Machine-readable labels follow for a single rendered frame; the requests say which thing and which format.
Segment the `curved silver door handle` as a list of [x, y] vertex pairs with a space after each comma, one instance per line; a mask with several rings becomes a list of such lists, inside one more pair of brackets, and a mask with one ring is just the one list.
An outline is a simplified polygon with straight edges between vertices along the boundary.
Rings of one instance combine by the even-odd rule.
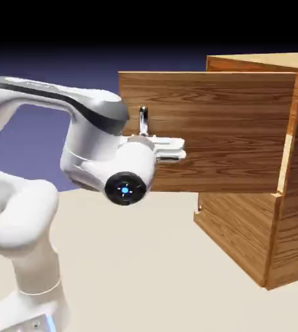
[[149, 133], [149, 109], [146, 105], [139, 109], [139, 135], [144, 137], [156, 137]]

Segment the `wide wood cabinet door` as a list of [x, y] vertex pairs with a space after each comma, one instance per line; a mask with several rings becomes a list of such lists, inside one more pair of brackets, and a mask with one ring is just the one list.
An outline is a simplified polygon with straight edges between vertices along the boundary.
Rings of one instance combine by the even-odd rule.
[[139, 129], [146, 106], [149, 133], [180, 137], [186, 158], [160, 163], [155, 191], [272, 193], [277, 189], [295, 73], [119, 73], [129, 108], [126, 134]]

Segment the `light wood cabinet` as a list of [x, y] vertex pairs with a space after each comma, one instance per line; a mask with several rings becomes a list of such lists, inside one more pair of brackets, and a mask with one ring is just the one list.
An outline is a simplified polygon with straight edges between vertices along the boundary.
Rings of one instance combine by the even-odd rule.
[[276, 192], [282, 199], [264, 288], [275, 289], [298, 281], [298, 53], [209, 55], [206, 69], [293, 71], [297, 75]]

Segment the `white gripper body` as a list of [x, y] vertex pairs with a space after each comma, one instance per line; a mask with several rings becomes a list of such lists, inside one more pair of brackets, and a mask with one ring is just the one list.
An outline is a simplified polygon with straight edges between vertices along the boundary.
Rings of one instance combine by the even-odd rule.
[[149, 140], [155, 146], [157, 162], [178, 162], [186, 158], [185, 140], [182, 138], [152, 136]]

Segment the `narrow wood cabinet door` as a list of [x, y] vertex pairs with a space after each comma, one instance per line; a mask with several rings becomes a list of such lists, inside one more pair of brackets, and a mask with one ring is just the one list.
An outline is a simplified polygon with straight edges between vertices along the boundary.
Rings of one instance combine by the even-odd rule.
[[259, 286], [267, 281], [279, 193], [199, 193], [194, 222]]

